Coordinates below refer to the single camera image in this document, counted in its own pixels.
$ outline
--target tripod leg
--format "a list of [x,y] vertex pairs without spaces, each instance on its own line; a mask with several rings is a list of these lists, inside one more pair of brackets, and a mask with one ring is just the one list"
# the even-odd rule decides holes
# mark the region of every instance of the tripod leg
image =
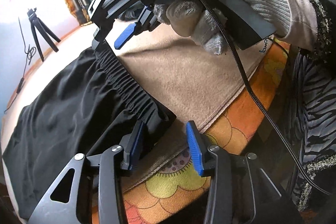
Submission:
[[58,48],[54,44],[54,42],[50,39],[50,37],[47,35],[45,30],[43,29],[42,25],[40,24],[40,21],[38,18],[33,20],[33,24],[35,25],[36,29],[40,32],[44,40],[49,44],[49,46],[55,51],[58,52]]
[[43,29],[47,32],[47,34],[49,34],[53,39],[55,39],[57,42],[60,42],[61,40],[56,36],[56,34],[54,34],[48,27],[47,25],[45,25],[43,23],[43,21],[41,19],[39,19]]
[[30,28],[31,28],[31,33],[33,34],[33,37],[34,37],[34,41],[35,41],[35,44],[36,44],[37,51],[39,52],[39,55],[40,55],[41,60],[43,62],[44,61],[44,56],[43,56],[43,53],[41,51],[41,47],[40,47],[40,44],[39,44],[39,40],[37,39],[35,27],[34,27],[32,22],[30,23]]

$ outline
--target beige felt cloth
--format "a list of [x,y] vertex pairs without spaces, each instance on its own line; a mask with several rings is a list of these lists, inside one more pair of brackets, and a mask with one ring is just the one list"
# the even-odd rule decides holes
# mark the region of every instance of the beige felt cloth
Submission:
[[[113,48],[114,40],[128,23],[116,22],[106,40]],[[3,122],[1,148],[5,150],[16,126],[20,111],[29,105],[49,81],[80,52],[91,45],[94,24],[81,27],[52,52],[28,79]],[[239,51],[248,76],[264,54],[261,42]],[[177,120],[141,162],[137,172],[123,181],[123,189],[142,182],[186,147],[184,123],[194,120],[204,132],[243,89],[241,76],[230,52],[216,56],[197,46],[191,39],[175,34],[161,24],[153,32],[133,37],[115,53],[130,74],[153,97],[170,108]],[[16,206],[10,178],[4,166],[9,195]]]

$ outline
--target person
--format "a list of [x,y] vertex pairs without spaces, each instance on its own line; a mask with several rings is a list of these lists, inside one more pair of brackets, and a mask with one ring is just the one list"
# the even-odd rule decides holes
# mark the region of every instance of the person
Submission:
[[[272,23],[276,38],[300,47],[304,55],[314,61],[334,67],[335,38],[328,9],[335,6],[327,0],[244,0]],[[214,54],[222,54],[228,47],[209,13],[194,0],[175,0],[171,5],[156,4],[154,13],[161,23],[171,24],[183,37],[191,37],[198,45]]]
[[[294,64],[288,106],[283,114],[284,134],[300,142],[299,159],[308,174],[325,190],[336,187],[336,8],[328,0],[244,0],[272,23],[275,37],[300,48]],[[219,11],[222,23],[225,23]],[[158,21],[191,37],[213,54],[228,47],[209,13],[194,0],[156,3]],[[307,184],[297,170],[288,190],[300,211],[320,208],[327,196]]]

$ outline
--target sleeve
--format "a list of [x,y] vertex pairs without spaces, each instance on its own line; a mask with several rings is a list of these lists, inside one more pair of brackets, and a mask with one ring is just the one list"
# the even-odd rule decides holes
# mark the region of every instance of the sleeve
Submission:
[[317,19],[317,39],[314,50],[300,49],[300,53],[309,59],[324,63],[336,73],[336,5],[329,0],[309,0],[313,5]]

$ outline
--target silver screw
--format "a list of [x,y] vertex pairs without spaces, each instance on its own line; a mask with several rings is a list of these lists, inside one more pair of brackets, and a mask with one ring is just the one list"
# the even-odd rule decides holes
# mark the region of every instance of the silver screw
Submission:
[[257,155],[255,153],[248,153],[247,158],[249,158],[250,160],[256,160]]
[[112,151],[113,152],[119,152],[122,149],[121,145],[114,145],[112,146]]
[[209,147],[209,149],[210,149],[212,152],[216,152],[216,151],[219,150],[219,146],[218,146],[218,145],[211,145],[211,146]]
[[83,158],[84,158],[84,154],[83,153],[78,153],[74,157],[75,160],[82,160]]

